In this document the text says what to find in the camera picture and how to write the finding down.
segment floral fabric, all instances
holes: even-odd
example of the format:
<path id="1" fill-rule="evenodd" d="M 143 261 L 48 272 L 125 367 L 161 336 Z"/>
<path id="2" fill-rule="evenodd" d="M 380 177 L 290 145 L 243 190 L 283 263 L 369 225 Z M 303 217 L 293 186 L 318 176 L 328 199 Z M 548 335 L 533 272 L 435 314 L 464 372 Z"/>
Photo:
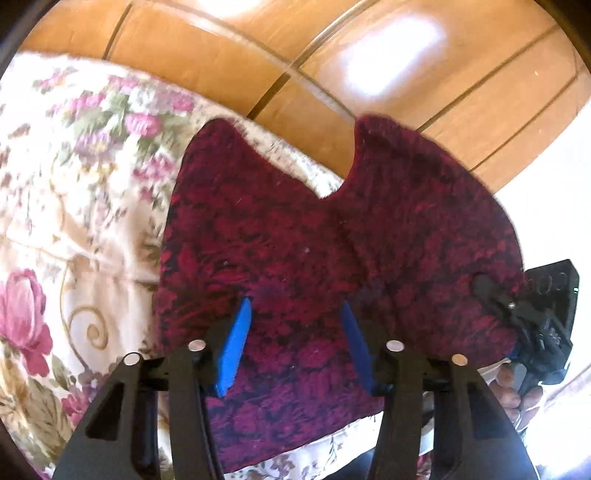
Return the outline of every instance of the floral fabric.
<path id="1" fill-rule="evenodd" d="M 340 186 L 256 124 L 125 67 L 21 53 L 0 81 L 0 418 L 45 478 L 123 355 L 153 354 L 171 192 L 190 139 L 218 116 L 317 195 Z M 371 448 L 379 422 L 226 477 L 322 479 Z M 164 409 L 158 425 L 170 480 Z"/>

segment burgundy fabric piece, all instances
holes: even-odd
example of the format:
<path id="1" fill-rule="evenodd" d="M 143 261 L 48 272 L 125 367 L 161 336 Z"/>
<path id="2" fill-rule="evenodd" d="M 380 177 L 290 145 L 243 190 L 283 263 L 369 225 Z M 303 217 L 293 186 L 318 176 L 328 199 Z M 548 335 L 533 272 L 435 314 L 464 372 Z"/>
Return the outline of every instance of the burgundy fabric piece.
<path id="1" fill-rule="evenodd" d="M 225 471 L 331 434 L 382 409 L 359 386 L 339 320 L 357 315 L 427 355 L 473 366 L 515 336 L 470 293 L 479 272 L 523 284 L 513 227 L 448 153 L 379 116 L 355 126 L 343 186 L 318 199 L 269 165 L 228 122 L 191 141 L 174 189 L 156 293 L 164 352 L 201 338 L 252 298 L 235 385 L 209 411 Z"/>

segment silver rivet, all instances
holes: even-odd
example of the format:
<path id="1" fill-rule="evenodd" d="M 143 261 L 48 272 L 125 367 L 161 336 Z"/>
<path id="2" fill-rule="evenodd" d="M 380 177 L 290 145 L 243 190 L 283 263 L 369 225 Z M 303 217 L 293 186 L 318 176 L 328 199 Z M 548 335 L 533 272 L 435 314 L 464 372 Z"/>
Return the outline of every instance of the silver rivet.
<path id="1" fill-rule="evenodd" d="M 402 352 L 404 350 L 404 344 L 399 340 L 388 340 L 386 342 L 386 348 L 391 352 Z"/>
<path id="2" fill-rule="evenodd" d="M 123 363 L 125 365 L 127 365 L 128 367 L 131 367 L 132 365 L 135 365 L 136 363 L 138 363 L 141 360 L 141 357 L 139 355 L 139 353 L 129 353 L 128 355 L 125 355 L 125 358 L 123 359 Z"/>
<path id="3" fill-rule="evenodd" d="M 465 367 L 468 364 L 468 359 L 461 353 L 456 353 L 455 355 L 452 355 L 452 362 L 459 367 Z"/>
<path id="4" fill-rule="evenodd" d="M 189 343 L 189 350 L 192 352 L 200 352 L 205 348 L 205 342 L 203 340 L 193 340 Z"/>

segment white wall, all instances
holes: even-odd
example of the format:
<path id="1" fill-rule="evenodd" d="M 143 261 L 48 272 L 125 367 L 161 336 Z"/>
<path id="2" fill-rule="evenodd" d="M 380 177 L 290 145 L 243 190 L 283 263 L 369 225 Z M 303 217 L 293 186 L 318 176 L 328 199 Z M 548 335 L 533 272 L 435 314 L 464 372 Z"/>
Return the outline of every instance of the white wall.
<path id="1" fill-rule="evenodd" d="M 579 272 L 572 378 L 591 364 L 591 103 L 496 198 L 515 225 L 525 269 L 570 258 Z"/>

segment finger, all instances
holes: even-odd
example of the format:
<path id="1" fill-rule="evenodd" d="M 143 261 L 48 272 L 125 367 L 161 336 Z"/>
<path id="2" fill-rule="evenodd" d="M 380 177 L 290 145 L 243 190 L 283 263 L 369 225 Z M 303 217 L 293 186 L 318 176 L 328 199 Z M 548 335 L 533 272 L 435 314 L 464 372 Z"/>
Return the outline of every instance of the finger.
<path id="1" fill-rule="evenodd" d="M 505 413 L 509 417 L 510 421 L 515 421 L 519 418 L 519 409 L 518 408 L 505 408 Z"/>
<path id="2" fill-rule="evenodd" d="M 540 411 L 540 408 L 536 407 L 536 408 L 532 408 L 531 410 L 522 412 L 521 413 L 521 421 L 519 422 L 519 425 L 517 425 L 517 431 L 520 432 L 525 427 L 527 427 L 529 425 L 529 423 L 531 422 L 531 419 L 534 418 L 535 415 L 539 411 Z"/>
<path id="3" fill-rule="evenodd" d="M 496 381 L 501 387 L 512 387 L 515 381 L 513 369 L 508 364 L 502 364 L 496 374 Z"/>
<path id="4" fill-rule="evenodd" d="M 503 408 L 517 408 L 521 403 L 521 397 L 512 388 L 501 387 L 496 380 L 489 387 Z"/>
<path id="5" fill-rule="evenodd" d="M 538 385 L 537 387 L 532 388 L 523 396 L 523 409 L 530 410 L 536 407 L 542 400 L 543 396 L 544 389 L 541 386 Z"/>

